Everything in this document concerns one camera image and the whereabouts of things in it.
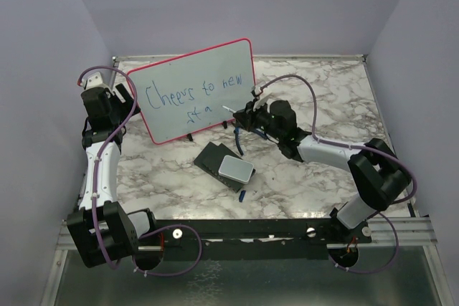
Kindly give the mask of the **blue whiteboard marker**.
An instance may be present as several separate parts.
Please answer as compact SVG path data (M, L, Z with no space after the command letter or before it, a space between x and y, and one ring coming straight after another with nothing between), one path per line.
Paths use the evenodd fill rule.
M222 108L225 109L225 110L227 110L227 111L230 112L230 113L235 113L235 110L233 110L233 109L231 109L230 107L227 107L227 106L225 106L225 105L222 105Z

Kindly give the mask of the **pink framed whiteboard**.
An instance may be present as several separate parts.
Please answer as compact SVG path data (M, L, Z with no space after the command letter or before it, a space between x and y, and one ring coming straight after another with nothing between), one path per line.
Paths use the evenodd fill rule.
M252 44L237 39L128 71L153 143L229 122L252 98Z

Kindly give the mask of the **blue marker cap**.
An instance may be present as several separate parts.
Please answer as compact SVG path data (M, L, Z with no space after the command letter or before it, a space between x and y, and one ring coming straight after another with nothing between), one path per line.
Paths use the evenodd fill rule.
M241 192L240 192L240 194L239 194L239 198L238 198L238 201L239 201L240 203L243 202L244 197L245 197L245 194L246 194L246 190L241 190Z

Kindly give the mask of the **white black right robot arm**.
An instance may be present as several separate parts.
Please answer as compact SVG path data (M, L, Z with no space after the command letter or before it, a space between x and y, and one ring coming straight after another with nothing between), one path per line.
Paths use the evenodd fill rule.
M258 109L254 102L248 102L233 117L244 130L258 131L276 140L288 159L322 163L352 175L357 195L333 215L337 220L329 225L329 233L337 242L349 240L361 222L389 208L412 182L407 169L383 140L373 138L354 144L315 139L311 132L298 127L296 113L285 100Z

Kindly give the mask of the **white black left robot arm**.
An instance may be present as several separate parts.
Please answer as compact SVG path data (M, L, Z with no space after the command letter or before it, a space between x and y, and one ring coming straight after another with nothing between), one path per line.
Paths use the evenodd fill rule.
M118 202L117 169L128 115L139 113L124 85L86 87L81 94L87 111L82 146L87 177L67 228L86 267L116 263L138 252L139 242L152 244L158 227L149 209L126 213Z

